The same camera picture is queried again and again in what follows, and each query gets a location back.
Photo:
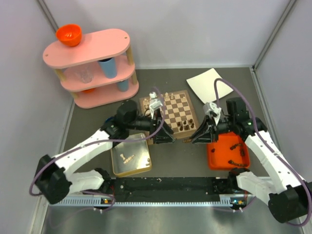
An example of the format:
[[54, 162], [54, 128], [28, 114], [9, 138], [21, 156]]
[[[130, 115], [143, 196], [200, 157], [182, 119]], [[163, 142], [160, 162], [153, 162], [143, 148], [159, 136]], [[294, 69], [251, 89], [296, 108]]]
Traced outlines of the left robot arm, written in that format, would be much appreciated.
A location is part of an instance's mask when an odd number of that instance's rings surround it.
[[77, 173], [77, 169], [120, 143], [133, 143], [134, 140], [129, 139], [130, 130], [148, 131], [154, 143], [173, 143], [173, 131], [164, 121], [163, 99], [151, 99], [149, 111], [149, 116], [139, 114], [135, 101], [122, 102], [116, 114], [88, 139], [54, 157], [42, 156], [31, 186], [36, 186], [39, 195], [43, 195], [50, 204], [57, 204], [67, 195], [85, 190], [108, 192], [111, 182], [103, 170], [97, 168]]

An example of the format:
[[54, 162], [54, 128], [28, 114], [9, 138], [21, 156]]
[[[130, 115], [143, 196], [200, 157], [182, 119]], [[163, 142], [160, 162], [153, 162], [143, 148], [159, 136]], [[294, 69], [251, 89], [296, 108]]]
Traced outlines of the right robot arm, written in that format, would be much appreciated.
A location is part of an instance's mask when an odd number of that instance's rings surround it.
[[265, 203], [280, 223], [312, 215], [312, 184], [300, 176], [275, 146], [265, 124], [255, 117], [249, 103], [240, 97], [226, 101], [228, 115], [214, 102], [203, 106], [204, 120], [190, 137], [191, 143], [216, 143], [219, 135], [233, 132], [255, 154], [270, 177], [266, 182], [246, 168], [229, 173], [228, 188], [233, 193], [245, 190]]

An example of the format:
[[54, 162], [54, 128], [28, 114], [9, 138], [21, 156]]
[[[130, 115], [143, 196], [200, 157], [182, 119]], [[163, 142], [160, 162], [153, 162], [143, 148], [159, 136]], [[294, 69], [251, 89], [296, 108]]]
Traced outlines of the wooden chess board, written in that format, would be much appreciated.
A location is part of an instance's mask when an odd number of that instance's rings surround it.
[[[183, 139], [189, 138], [199, 127], [199, 122], [195, 114], [195, 109], [191, 102], [188, 91], [176, 91], [169, 94], [169, 100], [165, 101], [165, 93], [161, 94], [161, 97], [164, 99], [164, 105], [166, 106], [165, 111], [165, 122], [171, 127], [174, 132], [174, 138]], [[188, 130], [185, 130], [183, 124], [184, 121], [187, 121], [189, 126]], [[180, 126], [177, 125], [178, 122], [181, 122], [183, 126], [183, 131], [180, 131]]]

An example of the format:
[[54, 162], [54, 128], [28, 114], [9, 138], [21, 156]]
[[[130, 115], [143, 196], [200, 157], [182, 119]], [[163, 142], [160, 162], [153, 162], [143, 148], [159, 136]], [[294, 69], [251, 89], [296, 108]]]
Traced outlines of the orange plastic tray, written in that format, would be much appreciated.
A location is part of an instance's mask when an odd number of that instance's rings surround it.
[[211, 170], [231, 170], [249, 168], [250, 157], [246, 144], [233, 132], [220, 134], [218, 141], [208, 143], [207, 160]]

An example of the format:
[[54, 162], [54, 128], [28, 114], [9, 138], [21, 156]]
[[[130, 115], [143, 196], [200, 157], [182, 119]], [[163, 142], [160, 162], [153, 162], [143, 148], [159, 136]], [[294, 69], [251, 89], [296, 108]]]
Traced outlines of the dark piece in tin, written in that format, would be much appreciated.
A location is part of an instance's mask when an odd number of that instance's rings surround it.
[[147, 159], [147, 163], [146, 163], [146, 166], [151, 166], [152, 164], [151, 164], [151, 159], [150, 158], [148, 158]]

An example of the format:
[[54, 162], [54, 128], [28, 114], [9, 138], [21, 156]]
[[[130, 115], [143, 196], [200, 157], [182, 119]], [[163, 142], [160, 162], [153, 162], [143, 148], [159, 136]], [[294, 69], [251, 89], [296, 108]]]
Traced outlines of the square metal tin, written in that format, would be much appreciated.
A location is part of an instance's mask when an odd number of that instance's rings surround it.
[[152, 169], [152, 161], [147, 140], [142, 140], [143, 133], [130, 135], [128, 140], [136, 142], [123, 142], [111, 149], [113, 173], [117, 177], [133, 176]]

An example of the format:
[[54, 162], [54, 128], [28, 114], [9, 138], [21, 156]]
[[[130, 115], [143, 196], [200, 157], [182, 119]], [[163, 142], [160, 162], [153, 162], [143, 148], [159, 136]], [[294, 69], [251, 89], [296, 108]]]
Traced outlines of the light piece lying in tin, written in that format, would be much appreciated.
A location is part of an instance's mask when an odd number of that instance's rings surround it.
[[130, 157], [126, 158], [126, 160], [123, 162], [124, 164], [127, 164], [129, 161], [131, 161], [135, 155], [131, 155]]

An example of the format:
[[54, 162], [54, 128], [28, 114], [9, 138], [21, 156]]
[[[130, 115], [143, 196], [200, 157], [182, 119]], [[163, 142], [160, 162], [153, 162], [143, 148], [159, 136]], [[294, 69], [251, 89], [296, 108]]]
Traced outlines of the white square plate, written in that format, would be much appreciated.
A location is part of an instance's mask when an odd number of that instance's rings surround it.
[[[216, 101], [214, 81], [221, 78], [219, 73], [211, 68], [208, 71], [187, 79], [187, 83], [196, 96], [205, 104], [206, 102]], [[219, 99], [229, 95], [233, 89], [223, 82], [217, 82], [217, 91]]]

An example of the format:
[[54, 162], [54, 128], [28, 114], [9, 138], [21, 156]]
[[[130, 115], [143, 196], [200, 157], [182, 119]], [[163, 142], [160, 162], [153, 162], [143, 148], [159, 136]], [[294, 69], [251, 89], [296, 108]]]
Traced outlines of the small blue cup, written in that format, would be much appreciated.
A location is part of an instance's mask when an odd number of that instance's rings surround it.
[[123, 80], [117, 83], [117, 87], [121, 92], [126, 92], [129, 89], [129, 80]]

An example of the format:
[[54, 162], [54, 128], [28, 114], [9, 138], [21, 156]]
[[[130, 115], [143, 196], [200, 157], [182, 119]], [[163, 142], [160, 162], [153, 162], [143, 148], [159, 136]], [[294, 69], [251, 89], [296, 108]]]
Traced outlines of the orange bowl under shelf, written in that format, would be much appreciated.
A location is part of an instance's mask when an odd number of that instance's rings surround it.
[[94, 90], [95, 90], [95, 88], [91, 88], [91, 89], [83, 90], [81, 92], [85, 93], [85, 94], [88, 94], [88, 93], [92, 93]]

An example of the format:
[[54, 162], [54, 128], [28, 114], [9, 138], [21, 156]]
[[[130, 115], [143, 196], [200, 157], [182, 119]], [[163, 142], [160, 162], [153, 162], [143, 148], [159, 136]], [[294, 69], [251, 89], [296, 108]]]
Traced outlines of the tall blue cup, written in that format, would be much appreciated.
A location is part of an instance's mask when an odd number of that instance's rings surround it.
[[102, 59], [98, 63], [107, 78], [115, 78], [117, 76], [115, 58]]

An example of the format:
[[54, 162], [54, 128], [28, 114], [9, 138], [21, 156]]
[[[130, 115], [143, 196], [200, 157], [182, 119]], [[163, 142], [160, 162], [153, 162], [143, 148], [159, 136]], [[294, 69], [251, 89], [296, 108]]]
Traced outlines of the pink three-tier shelf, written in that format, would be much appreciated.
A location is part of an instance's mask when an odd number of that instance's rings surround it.
[[[117, 76], [107, 78], [98, 61], [115, 58]], [[132, 98], [139, 90], [130, 36], [121, 29], [106, 29], [83, 35], [79, 45], [69, 47], [60, 41], [47, 46], [43, 60], [57, 74], [62, 87], [84, 109]], [[90, 83], [82, 83], [75, 75], [76, 66], [89, 64], [93, 73]], [[129, 80], [129, 89], [121, 92], [117, 83]], [[95, 88], [92, 93], [81, 91]]]

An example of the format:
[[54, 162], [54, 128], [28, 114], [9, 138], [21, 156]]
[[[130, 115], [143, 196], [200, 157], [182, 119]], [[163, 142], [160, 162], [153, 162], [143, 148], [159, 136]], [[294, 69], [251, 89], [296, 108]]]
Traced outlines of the clear drinking glass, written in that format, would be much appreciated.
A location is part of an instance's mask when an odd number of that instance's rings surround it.
[[76, 66], [75, 75], [82, 83], [90, 83], [94, 77], [89, 64]]

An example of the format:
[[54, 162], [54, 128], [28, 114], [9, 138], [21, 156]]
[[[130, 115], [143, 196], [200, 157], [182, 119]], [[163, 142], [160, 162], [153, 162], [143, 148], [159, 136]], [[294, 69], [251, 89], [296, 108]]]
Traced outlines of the orange bowl on shelf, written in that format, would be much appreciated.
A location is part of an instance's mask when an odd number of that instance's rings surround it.
[[82, 40], [82, 29], [77, 24], [64, 25], [56, 31], [56, 38], [65, 46], [75, 47]]

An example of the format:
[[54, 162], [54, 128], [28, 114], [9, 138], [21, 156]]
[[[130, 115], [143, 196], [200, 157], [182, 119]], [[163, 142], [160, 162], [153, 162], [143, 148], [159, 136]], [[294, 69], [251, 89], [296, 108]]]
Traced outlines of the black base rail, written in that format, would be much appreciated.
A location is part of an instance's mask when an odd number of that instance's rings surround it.
[[117, 202], [206, 202], [242, 194], [216, 177], [122, 177], [112, 179], [106, 192]]

